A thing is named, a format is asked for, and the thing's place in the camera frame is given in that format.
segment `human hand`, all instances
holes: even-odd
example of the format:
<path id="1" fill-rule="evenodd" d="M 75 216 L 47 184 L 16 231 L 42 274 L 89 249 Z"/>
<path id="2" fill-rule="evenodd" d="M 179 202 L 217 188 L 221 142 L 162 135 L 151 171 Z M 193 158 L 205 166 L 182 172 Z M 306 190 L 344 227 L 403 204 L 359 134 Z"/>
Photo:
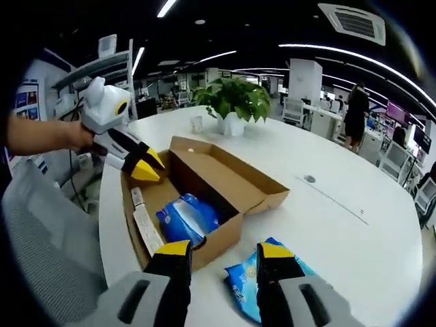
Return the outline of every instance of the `human hand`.
<path id="1" fill-rule="evenodd" d="M 94 135 L 82 125 L 81 121 L 72 121 L 66 124 L 69 149 L 79 151 L 80 149 L 93 145 Z"/>

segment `ceiling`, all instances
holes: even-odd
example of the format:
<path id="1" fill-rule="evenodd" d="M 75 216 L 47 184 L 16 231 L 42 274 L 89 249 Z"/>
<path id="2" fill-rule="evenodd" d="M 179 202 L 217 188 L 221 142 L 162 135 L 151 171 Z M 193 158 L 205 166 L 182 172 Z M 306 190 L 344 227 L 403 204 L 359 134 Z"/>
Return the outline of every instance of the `ceiling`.
<path id="1" fill-rule="evenodd" d="M 52 34 L 47 47 L 75 66 L 96 59 L 98 39 L 113 33 L 118 35 L 117 50 L 127 49 L 130 38 L 134 39 L 135 53 L 139 47 L 145 47 L 135 73 L 136 80 L 147 78 L 153 72 L 171 74 L 180 69 L 178 67 L 186 66 L 186 62 L 198 62 L 231 50 L 237 50 L 237 53 L 189 65 L 185 71 L 200 72 L 206 67 L 286 68 L 285 61 L 290 58 L 315 59 L 323 67 L 324 74 L 352 82 L 363 80 L 368 88 L 385 95 L 414 114 L 431 116 L 418 101 L 436 116 L 436 107 L 425 96 L 403 79 L 373 63 L 327 50 L 278 47 L 279 44 L 288 43 L 316 44 L 357 52 L 406 75 L 425 88 L 429 95 L 434 94 L 433 98 L 436 99 L 432 87 L 436 85 L 433 84 L 434 69 L 423 64 L 426 58 L 436 55 L 436 50 L 432 50 L 422 33 L 426 28 L 426 17 L 429 17 L 426 15 L 431 13 L 420 12 L 421 19 L 417 22 L 418 13 L 414 14 L 410 7 L 385 4 L 391 1 L 377 1 L 377 6 L 361 0 L 323 1 L 360 8 L 382 16 L 386 22 L 386 46 L 380 46 L 337 33 L 319 9 L 319 1 L 313 0 L 270 0 L 263 5 L 248 0 L 178 0 L 164 18 L 157 18 L 157 13 L 166 0 L 123 1 L 122 5 L 107 8 L 99 3 L 89 4 L 90 1 L 73 2 L 74 7 L 68 5 L 58 9 L 55 24 L 61 32 Z M 206 22 L 197 25 L 196 20 Z M 421 59 L 414 55 L 416 52 L 413 45 L 408 43 L 408 37 L 419 46 Z M 158 66 L 161 61 L 167 60 L 180 62 L 176 65 Z M 331 78 L 323 82 L 350 87 L 346 82 Z M 385 101 L 377 95 L 374 99 Z"/>

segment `cardboard box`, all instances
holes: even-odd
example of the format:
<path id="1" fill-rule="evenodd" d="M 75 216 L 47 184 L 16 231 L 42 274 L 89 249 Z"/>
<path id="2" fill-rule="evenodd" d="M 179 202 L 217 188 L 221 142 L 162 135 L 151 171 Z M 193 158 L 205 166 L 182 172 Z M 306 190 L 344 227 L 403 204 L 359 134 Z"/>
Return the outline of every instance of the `cardboard box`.
<path id="1" fill-rule="evenodd" d="M 142 268 L 150 255 L 135 223 L 130 190 L 139 187 L 149 216 L 165 241 L 156 212 L 180 195 L 191 193 L 218 212 L 220 227 L 206 236 L 193 252 L 192 268 L 200 269 L 224 253 L 239 239 L 243 215 L 279 206 L 289 189 L 218 146 L 173 137 L 170 149 L 159 154 L 166 167 L 156 182 L 135 181 L 121 175 L 123 201 L 131 241 Z"/>

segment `blue plastic bag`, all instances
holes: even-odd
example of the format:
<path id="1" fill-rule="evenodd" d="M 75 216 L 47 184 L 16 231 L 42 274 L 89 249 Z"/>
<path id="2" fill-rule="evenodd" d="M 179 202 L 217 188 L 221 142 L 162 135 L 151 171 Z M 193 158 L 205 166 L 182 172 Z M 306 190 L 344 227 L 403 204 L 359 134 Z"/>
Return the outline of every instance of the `blue plastic bag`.
<path id="1" fill-rule="evenodd" d="M 188 193 L 168 203 L 156 213 L 156 217 L 168 242 L 190 240 L 193 246 L 219 227 L 215 210 Z"/>
<path id="2" fill-rule="evenodd" d="M 265 242 L 283 246 L 282 243 L 272 237 L 268 238 Z M 232 291 L 237 307 L 248 317 L 260 324 L 260 312 L 257 299 L 256 254 L 257 253 L 254 252 L 250 258 L 241 264 L 226 268 L 225 270 L 228 273 L 228 277 L 224 281 Z M 300 258 L 296 255 L 294 257 L 306 276 L 316 275 Z"/>

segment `potted plant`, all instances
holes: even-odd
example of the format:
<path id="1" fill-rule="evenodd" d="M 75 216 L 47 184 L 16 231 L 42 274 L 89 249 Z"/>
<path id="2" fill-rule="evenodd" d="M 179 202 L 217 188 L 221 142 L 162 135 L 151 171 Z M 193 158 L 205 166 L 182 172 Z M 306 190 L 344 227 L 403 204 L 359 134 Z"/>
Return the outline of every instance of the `potted plant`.
<path id="1" fill-rule="evenodd" d="M 241 136 L 251 117 L 266 121 L 270 97 L 266 90 L 240 78 L 218 78 L 210 86 L 193 92 L 197 105 L 207 106 L 208 113 L 218 119 L 219 132 L 227 136 Z"/>

